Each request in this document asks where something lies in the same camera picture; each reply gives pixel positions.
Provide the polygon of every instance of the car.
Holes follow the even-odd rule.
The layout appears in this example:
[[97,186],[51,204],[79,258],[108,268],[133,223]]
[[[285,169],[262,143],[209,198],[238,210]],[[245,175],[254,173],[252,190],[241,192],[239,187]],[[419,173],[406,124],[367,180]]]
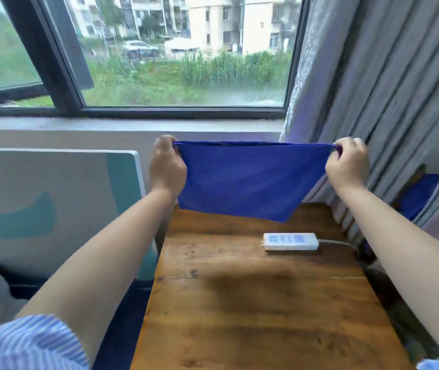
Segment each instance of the car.
[[159,51],[158,47],[149,45],[148,43],[140,40],[126,41],[122,48],[131,59],[140,59],[147,56],[154,57]]

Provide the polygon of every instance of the tree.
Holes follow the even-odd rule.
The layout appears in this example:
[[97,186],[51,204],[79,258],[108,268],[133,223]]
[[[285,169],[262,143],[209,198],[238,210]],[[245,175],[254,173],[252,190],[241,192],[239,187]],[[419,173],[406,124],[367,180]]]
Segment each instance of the tree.
[[118,26],[125,25],[125,15],[123,10],[115,4],[115,0],[96,0],[96,3],[104,24],[113,27],[115,29],[115,38],[120,40]]
[[147,35],[151,39],[154,39],[154,32],[159,31],[160,25],[158,19],[154,14],[148,14],[142,20],[142,26],[140,27],[140,31],[143,35]]

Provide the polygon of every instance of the wooden desk surface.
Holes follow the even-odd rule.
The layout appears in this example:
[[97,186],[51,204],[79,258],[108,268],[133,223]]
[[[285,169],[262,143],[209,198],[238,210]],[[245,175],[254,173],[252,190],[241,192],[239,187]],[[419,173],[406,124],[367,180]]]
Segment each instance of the wooden desk surface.
[[414,368],[352,248],[270,255],[264,232],[344,240],[319,204],[286,224],[175,210],[131,370]]

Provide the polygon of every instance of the teal stripe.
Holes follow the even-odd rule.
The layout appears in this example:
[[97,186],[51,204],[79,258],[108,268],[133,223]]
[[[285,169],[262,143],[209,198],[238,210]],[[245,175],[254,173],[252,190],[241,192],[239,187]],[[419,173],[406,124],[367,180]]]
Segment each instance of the teal stripe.
[[[130,153],[107,153],[106,169],[117,213],[120,215],[142,198],[136,158]],[[138,279],[153,279],[157,264],[154,250],[149,247],[139,269]]]
[[48,192],[32,204],[12,213],[0,214],[0,239],[24,239],[51,234],[57,220]]

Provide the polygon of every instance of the microfiber cloth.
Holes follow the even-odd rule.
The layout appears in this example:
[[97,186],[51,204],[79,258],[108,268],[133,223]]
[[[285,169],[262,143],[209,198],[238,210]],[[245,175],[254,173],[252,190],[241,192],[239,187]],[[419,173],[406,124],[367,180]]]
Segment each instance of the microfiber cloth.
[[182,209],[286,222],[324,175],[334,144],[174,142],[187,165]]

